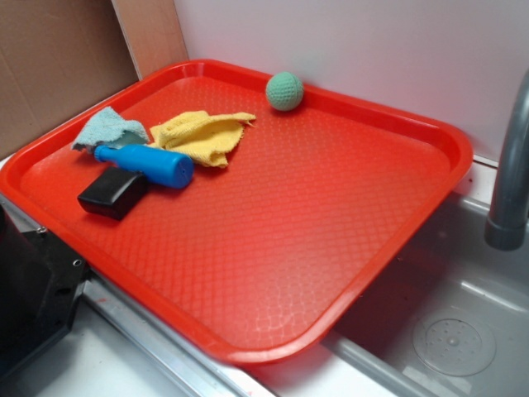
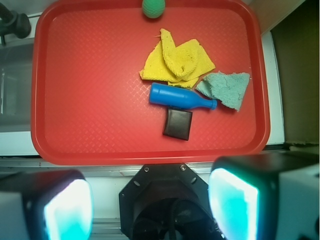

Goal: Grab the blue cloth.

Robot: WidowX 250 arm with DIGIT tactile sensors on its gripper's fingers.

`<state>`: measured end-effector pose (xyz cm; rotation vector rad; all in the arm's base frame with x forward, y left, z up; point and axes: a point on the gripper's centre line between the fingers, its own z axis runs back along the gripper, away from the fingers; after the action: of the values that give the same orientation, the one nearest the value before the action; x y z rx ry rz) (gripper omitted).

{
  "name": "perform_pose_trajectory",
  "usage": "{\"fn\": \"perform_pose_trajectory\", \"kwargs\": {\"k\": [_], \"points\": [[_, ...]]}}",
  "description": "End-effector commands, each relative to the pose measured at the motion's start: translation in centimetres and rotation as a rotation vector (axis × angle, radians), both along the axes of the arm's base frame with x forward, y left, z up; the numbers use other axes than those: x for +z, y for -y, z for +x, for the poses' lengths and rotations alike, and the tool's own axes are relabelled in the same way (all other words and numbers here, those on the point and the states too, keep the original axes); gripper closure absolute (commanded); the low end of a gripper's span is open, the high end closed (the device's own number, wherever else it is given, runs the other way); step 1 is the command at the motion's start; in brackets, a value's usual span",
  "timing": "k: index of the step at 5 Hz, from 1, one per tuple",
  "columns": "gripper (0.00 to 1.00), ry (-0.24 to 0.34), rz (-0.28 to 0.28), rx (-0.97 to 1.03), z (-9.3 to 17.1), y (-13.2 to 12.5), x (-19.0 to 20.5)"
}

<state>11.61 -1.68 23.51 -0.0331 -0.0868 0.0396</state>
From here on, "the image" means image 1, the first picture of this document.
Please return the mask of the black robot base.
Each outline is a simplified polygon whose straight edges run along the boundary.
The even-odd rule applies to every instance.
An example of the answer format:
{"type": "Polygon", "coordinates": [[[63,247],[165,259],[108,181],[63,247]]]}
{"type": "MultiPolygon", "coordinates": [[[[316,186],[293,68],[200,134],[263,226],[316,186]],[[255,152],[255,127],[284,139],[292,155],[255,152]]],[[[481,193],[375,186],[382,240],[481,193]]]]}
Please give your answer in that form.
{"type": "Polygon", "coordinates": [[[1,378],[67,335],[88,273],[53,232],[22,232],[1,210],[1,378]]]}

